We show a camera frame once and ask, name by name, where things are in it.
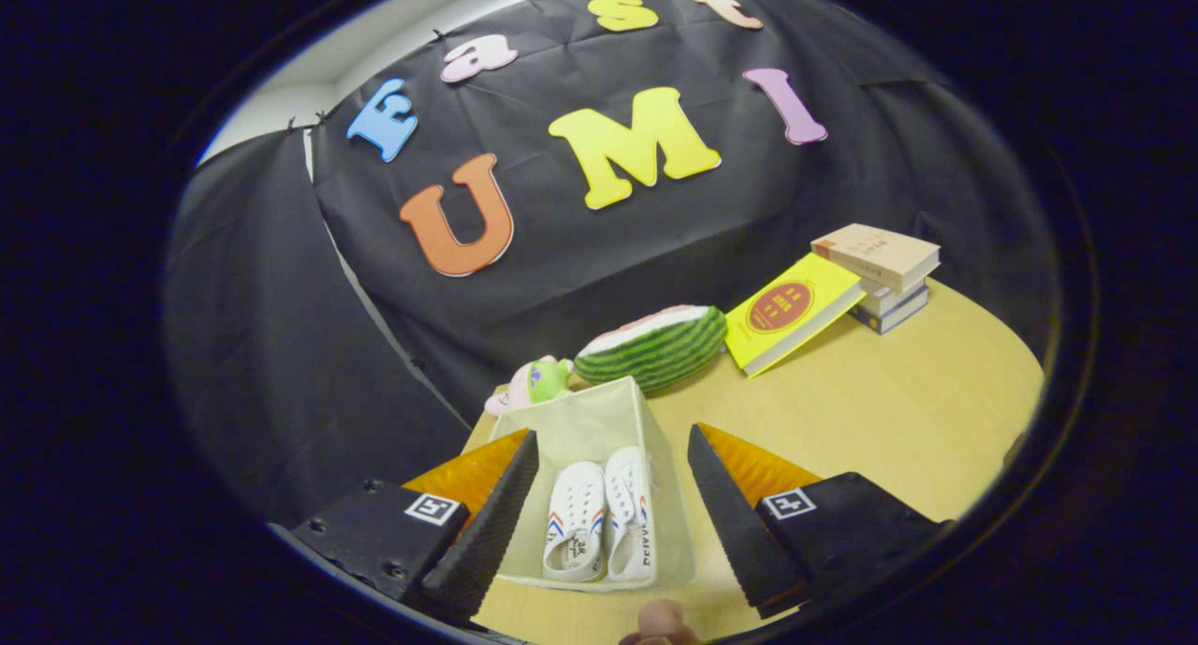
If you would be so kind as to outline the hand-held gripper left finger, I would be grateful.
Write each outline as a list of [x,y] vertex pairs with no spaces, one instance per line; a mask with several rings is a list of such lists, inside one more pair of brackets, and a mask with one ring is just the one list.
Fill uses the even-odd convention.
[[292,528],[290,544],[367,593],[467,623],[497,574],[539,469],[520,429],[397,486],[365,480]]

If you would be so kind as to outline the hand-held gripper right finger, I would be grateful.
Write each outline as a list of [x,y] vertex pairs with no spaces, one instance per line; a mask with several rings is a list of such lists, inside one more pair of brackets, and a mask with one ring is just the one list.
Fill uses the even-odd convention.
[[761,617],[847,601],[945,529],[861,474],[822,478],[714,426],[688,462],[736,580]]

